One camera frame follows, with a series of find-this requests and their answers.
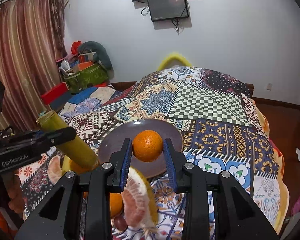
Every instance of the metal screw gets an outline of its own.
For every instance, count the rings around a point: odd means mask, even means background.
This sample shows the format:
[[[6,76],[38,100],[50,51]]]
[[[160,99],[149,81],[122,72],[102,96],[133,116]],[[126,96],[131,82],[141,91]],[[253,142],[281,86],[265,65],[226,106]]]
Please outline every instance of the metal screw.
[[[72,178],[73,176],[74,176],[74,171],[68,171],[67,173],[66,173],[66,177],[67,178]]]
[[[103,167],[104,169],[109,169],[109,168],[111,168],[111,166],[112,166],[111,163],[104,163],[104,164],[102,165],[102,167]]]
[[[192,169],[194,167],[193,163],[185,163],[186,169]]]
[[[222,175],[223,177],[225,177],[225,178],[229,178],[231,174],[230,174],[229,171],[222,171],[222,172],[221,172],[221,175]]]

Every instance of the whole orange fruit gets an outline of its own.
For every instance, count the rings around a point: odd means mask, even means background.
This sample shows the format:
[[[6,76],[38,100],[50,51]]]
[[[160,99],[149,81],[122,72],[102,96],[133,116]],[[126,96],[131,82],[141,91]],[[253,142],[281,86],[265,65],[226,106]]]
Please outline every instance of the whole orange fruit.
[[[134,156],[145,163],[156,160],[163,150],[161,136],[152,130],[145,130],[139,133],[132,142]]]
[[[114,218],[116,215],[119,215],[122,207],[122,196],[119,193],[110,193],[110,216]]]

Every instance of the electrical socket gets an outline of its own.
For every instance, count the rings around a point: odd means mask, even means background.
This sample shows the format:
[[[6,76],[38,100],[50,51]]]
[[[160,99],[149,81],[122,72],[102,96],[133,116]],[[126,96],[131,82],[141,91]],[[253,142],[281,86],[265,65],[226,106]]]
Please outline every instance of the electrical socket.
[[[268,83],[267,86],[266,86],[266,90],[271,90],[271,89],[272,89],[272,84]]]

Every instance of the patchwork bedspread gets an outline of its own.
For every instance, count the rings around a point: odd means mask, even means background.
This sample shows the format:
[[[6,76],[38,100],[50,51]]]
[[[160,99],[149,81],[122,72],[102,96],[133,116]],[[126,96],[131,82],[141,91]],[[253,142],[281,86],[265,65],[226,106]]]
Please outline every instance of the patchwork bedspread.
[[[60,115],[94,150],[113,129],[142,118],[165,120],[178,128],[188,162],[203,170],[228,170],[274,226],[280,207],[279,165],[244,83],[197,67],[166,69],[145,76],[124,92],[90,88],[74,96]],[[47,174],[55,147],[42,160],[20,169],[28,215],[53,186]],[[158,232],[149,239],[180,238],[186,196],[168,186],[167,174],[150,180],[158,206]],[[210,236],[214,238],[212,193],[208,193]],[[143,239],[139,228],[113,229],[114,239]]]

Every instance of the round plate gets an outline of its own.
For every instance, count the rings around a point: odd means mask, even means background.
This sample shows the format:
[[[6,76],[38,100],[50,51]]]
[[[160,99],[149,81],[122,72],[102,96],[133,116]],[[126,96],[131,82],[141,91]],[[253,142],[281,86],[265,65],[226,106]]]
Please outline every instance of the round plate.
[[[101,164],[108,162],[112,153],[121,150],[125,138],[130,138],[133,141],[135,136],[144,130],[156,131],[163,140],[170,138],[175,150],[183,151],[182,135],[172,124],[158,119],[140,119],[122,124],[103,139],[99,147],[99,162]],[[141,171],[146,178],[157,176],[166,171],[163,153],[150,163],[139,161],[132,154],[131,166]]]

